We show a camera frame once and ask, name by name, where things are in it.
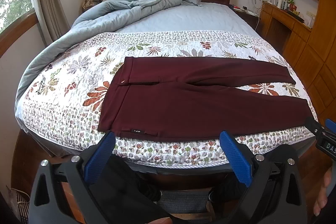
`orange flower pattern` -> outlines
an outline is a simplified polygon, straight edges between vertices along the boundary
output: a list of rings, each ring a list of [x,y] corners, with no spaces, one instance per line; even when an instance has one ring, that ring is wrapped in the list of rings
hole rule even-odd
[[[274,89],[274,85],[271,85],[271,83],[266,84],[255,84],[255,85],[249,85],[253,89],[250,89],[249,91],[256,92],[256,93],[262,93],[267,95],[279,95]]]
[[[105,81],[103,82],[103,86],[95,88],[95,90],[98,92],[89,92],[87,95],[90,98],[84,101],[83,106],[89,106],[94,104],[92,110],[95,111],[97,107],[99,107],[103,102],[105,94],[109,87],[110,83]]]

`wooden window frame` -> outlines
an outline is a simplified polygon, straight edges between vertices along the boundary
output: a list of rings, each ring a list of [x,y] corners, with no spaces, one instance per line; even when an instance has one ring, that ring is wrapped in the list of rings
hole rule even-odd
[[[0,33],[0,58],[21,35],[38,22],[35,9],[32,8],[4,29]]]

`bottle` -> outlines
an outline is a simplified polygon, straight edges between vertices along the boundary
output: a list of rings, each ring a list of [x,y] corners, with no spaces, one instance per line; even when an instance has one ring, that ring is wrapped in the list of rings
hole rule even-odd
[[[282,0],[278,0],[278,8],[281,9],[281,6],[282,6]]]

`desk drawer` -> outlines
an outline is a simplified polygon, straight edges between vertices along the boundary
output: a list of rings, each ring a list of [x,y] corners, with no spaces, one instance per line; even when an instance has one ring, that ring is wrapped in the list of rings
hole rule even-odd
[[[304,41],[308,41],[310,30],[304,27],[303,24],[295,22],[293,31],[296,32]]]
[[[283,12],[278,8],[274,8],[272,11],[272,16],[280,21],[282,24],[293,30],[295,20],[286,12]]]

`finger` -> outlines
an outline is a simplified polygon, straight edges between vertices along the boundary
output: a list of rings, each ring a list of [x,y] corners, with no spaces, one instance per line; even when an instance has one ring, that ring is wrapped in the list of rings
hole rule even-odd
[[[331,183],[331,177],[332,177],[332,173],[331,173],[331,167],[330,167],[323,177],[324,187],[329,186],[329,184]]]
[[[328,198],[327,198],[327,188],[326,187],[321,187],[319,196],[317,198],[317,202],[319,204],[319,207],[322,209],[325,207],[327,204]]]
[[[315,204],[314,204],[314,215],[318,216],[321,212],[321,208],[319,207],[319,204],[317,201],[315,201]]]
[[[154,220],[148,224],[173,224],[173,221],[170,217],[160,218],[157,220]]]

